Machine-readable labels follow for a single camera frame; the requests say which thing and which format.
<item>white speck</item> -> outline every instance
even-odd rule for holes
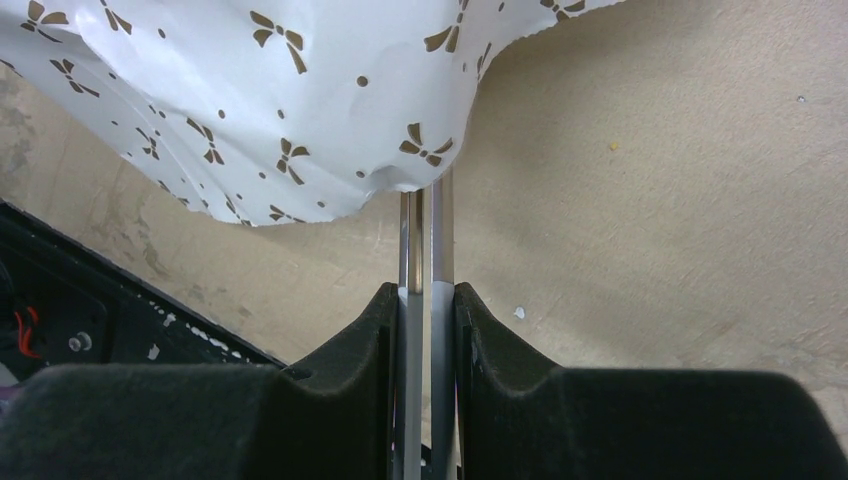
[[[191,327],[191,333],[197,335],[198,337],[200,337],[200,338],[202,338],[206,341],[209,340],[209,335],[206,335],[206,332],[204,332],[203,330],[201,330],[197,327]]]
[[[159,356],[159,346],[157,346],[154,343],[153,346],[150,347],[150,351],[147,352],[147,359],[148,360],[156,360],[156,357],[158,357],[158,356]]]
[[[211,343],[213,347],[218,347],[225,352],[230,351],[230,347],[228,347],[226,343],[218,340],[217,338],[209,337],[209,343]]]

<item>white fabric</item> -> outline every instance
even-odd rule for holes
[[[0,58],[186,207],[330,221],[454,161],[521,37],[618,0],[3,0]]]

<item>metal bolt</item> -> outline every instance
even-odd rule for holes
[[[68,339],[68,348],[70,348],[72,352],[87,352],[91,350],[91,337],[85,332],[79,332]]]

